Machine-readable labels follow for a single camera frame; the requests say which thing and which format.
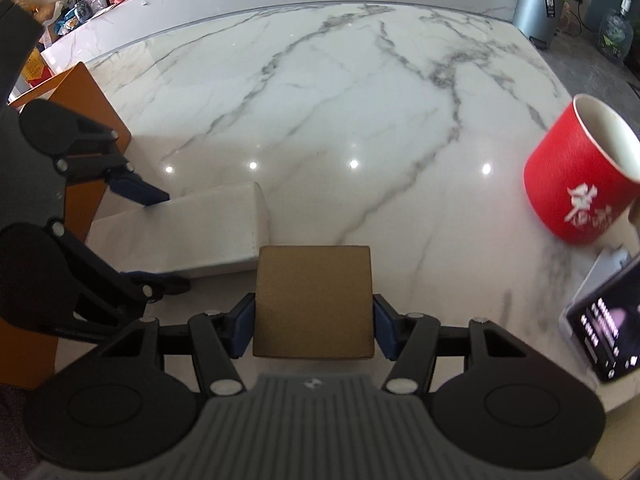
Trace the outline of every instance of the black cable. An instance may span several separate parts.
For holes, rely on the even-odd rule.
[[[577,38],[582,34],[582,20],[580,19],[580,16],[578,16],[570,8],[569,8],[569,12],[572,13],[572,15],[574,15],[576,18],[578,18],[578,25],[580,25],[580,32],[578,32],[578,34],[569,34],[569,36],[571,36],[572,38]]]
[[[580,15],[580,6],[582,5],[582,2],[578,2],[578,21],[580,21],[580,26],[586,28],[589,32],[596,32],[595,30],[590,29],[589,27],[587,27],[584,24],[584,21],[582,20],[582,17]]]

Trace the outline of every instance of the gray planter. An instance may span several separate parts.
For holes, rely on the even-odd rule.
[[[549,48],[562,16],[562,0],[518,0],[513,25],[538,48]]]

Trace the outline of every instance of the smartphone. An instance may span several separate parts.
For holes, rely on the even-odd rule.
[[[640,256],[603,251],[560,326],[601,382],[640,368]]]

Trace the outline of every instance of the plastic bottle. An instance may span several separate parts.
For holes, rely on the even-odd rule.
[[[634,30],[626,18],[631,0],[622,0],[620,10],[611,9],[603,18],[598,34],[598,50],[617,64],[622,64],[634,40]]]

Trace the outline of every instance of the small box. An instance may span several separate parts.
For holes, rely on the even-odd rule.
[[[256,285],[254,355],[373,357],[370,249],[266,246]]]
[[[252,270],[269,243],[269,213],[255,182],[218,186],[96,220],[88,247],[120,272],[200,278]]]

